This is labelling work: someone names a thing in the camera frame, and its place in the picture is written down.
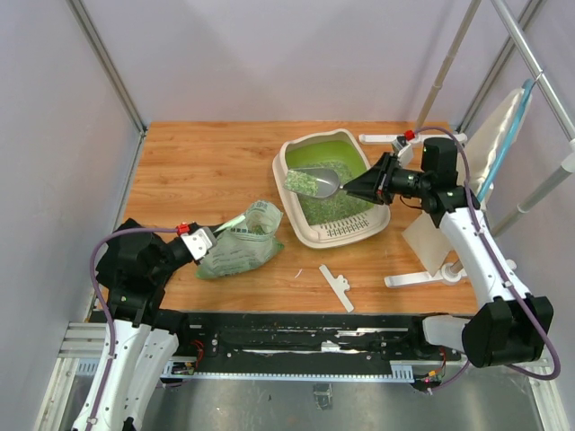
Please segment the white plastic bag clip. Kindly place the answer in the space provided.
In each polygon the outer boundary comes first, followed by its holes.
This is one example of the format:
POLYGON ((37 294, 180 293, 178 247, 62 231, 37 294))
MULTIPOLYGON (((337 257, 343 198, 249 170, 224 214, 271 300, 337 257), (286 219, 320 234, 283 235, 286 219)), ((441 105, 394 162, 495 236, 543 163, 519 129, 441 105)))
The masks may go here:
POLYGON ((334 276, 326 265, 321 265, 319 267, 320 272, 323 277, 331 287, 332 291, 338 297, 341 305, 344 307, 346 312, 353 312, 354 305, 351 300, 347 297, 347 292, 350 290, 349 281, 343 275, 334 276))

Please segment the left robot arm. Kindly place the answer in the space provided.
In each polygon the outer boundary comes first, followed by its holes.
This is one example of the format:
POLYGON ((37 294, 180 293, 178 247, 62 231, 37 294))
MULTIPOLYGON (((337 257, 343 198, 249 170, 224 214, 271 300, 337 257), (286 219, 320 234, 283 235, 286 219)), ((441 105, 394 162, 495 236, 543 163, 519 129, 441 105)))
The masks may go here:
POLYGON ((74 430, 138 430, 172 355, 192 344, 189 318, 161 307, 173 273, 200 263, 216 245, 207 227, 123 227, 98 243, 90 258, 94 292, 106 318, 104 346, 74 430))

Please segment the metal litter scoop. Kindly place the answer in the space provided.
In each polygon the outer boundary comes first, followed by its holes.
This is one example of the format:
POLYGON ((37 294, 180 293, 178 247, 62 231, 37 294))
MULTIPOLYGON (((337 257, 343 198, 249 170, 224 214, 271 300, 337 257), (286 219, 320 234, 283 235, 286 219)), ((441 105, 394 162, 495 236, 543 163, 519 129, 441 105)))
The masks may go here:
POLYGON ((343 191, 337 172, 328 168, 295 168, 287 171, 283 189, 297 195, 326 199, 343 191))

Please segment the green cat litter bag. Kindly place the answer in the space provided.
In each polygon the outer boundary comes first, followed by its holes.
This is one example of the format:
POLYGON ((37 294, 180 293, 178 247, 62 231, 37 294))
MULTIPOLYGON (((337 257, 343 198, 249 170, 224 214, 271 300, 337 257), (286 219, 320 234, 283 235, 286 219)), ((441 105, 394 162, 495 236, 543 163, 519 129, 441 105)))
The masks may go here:
POLYGON ((282 217, 283 213, 268 201, 252 203, 217 229, 217 245, 199 264, 196 277, 228 277, 266 264, 284 248, 276 238, 282 217))

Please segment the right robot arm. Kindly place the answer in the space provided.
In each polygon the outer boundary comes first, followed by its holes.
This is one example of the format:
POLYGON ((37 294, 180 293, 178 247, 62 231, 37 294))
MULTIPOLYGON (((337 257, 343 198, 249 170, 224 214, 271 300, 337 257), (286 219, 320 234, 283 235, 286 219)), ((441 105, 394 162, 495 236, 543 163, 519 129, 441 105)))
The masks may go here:
POLYGON ((553 306, 517 277, 493 240, 479 201, 466 183, 457 182, 460 150, 452 138, 428 137, 419 170, 405 169, 397 155, 385 153, 341 189, 375 205, 389 205, 396 197, 418 199, 473 286, 478 312, 469 320, 423 318, 421 328, 407 337, 413 356, 429 358, 442 346, 464 353, 477 368, 536 361, 548 348, 553 306))

